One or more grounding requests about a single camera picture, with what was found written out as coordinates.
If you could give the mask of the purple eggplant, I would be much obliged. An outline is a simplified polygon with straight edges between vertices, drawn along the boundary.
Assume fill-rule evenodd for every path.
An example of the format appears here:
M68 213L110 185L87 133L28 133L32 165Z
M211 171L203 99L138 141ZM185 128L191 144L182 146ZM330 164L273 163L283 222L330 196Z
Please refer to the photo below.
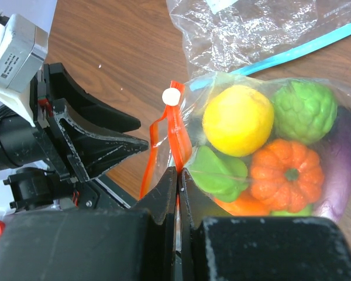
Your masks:
M325 175L314 215L337 222L351 195L351 108L339 106L332 129L315 145Z

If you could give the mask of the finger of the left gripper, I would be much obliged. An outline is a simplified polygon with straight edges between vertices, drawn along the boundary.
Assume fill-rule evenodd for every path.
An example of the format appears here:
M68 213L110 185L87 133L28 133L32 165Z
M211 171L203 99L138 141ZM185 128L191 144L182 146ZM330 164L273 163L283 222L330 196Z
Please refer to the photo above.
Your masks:
M141 127L139 119L87 93L62 63L48 65L48 82L52 101L65 99L80 116L98 127L116 132L130 132Z
M94 125L65 99L53 103L53 118L71 153L67 160L79 182L96 179L149 148L143 139Z

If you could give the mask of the small orange tangerine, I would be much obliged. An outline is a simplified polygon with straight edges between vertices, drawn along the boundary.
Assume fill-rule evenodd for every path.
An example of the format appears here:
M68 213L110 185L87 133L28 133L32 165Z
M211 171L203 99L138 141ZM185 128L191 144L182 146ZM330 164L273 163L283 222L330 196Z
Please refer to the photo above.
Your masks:
M214 199L222 209L234 216L268 216L270 210L260 200L255 199L251 196L250 192L245 190L241 192L238 198L231 202L226 203L224 201Z

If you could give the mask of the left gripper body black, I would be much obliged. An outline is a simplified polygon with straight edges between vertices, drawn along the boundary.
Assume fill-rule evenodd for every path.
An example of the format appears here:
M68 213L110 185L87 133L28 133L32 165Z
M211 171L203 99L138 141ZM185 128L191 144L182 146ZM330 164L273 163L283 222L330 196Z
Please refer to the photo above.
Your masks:
M23 92L0 86L0 172L45 162L62 181L75 181L71 135L60 124L56 102L69 106L66 95L56 96L52 85L66 89L74 80L61 63L45 64L26 83Z

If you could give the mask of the yellow lemon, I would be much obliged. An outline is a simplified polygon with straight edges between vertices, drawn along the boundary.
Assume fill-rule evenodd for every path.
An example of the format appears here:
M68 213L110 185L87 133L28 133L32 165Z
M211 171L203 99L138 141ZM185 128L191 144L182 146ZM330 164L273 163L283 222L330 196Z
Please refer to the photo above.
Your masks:
M274 107L261 92L245 85L223 90L207 105L202 128L218 151L247 156L268 140L274 124Z

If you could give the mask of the orange toy pumpkin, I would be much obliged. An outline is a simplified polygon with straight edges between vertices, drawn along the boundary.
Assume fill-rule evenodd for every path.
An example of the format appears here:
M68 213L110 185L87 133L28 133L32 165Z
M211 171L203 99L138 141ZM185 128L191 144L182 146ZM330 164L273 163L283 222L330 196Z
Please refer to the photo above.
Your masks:
M257 150L249 169L250 193L270 211L298 213L321 198L325 175L316 151L275 139Z

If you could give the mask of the green toy pepper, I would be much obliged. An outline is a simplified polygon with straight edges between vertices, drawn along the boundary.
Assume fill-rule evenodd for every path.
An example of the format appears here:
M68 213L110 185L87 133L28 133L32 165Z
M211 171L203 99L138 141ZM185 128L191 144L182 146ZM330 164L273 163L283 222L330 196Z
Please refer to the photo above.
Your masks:
M200 146L187 169L195 184L220 201L231 203L248 188L248 169L240 158Z

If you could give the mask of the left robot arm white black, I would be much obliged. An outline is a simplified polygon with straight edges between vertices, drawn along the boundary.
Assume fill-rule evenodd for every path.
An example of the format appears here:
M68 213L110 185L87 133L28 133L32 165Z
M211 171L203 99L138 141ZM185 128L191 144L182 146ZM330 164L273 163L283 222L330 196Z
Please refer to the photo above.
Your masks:
M29 88L30 124L0 106L0 216L68 198L78 208L125 208L106 173L148 149L131 136L140 121L87 93L60 63L45 64Z

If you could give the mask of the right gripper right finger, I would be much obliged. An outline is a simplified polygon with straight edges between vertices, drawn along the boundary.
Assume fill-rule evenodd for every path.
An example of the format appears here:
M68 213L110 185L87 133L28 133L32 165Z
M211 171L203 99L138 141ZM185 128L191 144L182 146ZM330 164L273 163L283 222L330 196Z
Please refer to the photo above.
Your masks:
M351 250L323 217L235 217L178 178L184 280L351 280Z

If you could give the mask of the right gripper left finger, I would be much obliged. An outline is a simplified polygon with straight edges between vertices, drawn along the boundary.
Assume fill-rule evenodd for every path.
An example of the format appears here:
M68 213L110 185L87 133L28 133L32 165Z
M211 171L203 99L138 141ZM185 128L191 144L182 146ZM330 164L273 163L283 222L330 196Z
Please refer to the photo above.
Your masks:
M177 171L132 208L17 215L0 239L0 280L173 280Z

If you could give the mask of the clear bag orange zipper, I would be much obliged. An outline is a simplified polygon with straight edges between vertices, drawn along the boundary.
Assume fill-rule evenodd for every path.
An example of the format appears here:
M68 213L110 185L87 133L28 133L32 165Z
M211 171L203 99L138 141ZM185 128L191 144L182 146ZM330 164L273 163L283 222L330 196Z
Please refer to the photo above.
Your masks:
M161 98L142 196L173 166L232 215L342 217L351 196L351 88L214 72L172 81Z

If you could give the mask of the clear bag blue zipper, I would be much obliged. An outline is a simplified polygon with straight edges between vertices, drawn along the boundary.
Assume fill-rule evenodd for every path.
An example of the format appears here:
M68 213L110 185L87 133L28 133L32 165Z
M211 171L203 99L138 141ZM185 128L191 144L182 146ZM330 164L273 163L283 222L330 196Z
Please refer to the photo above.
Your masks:
M256 73L351 35L351 1L168 1L190 77Z

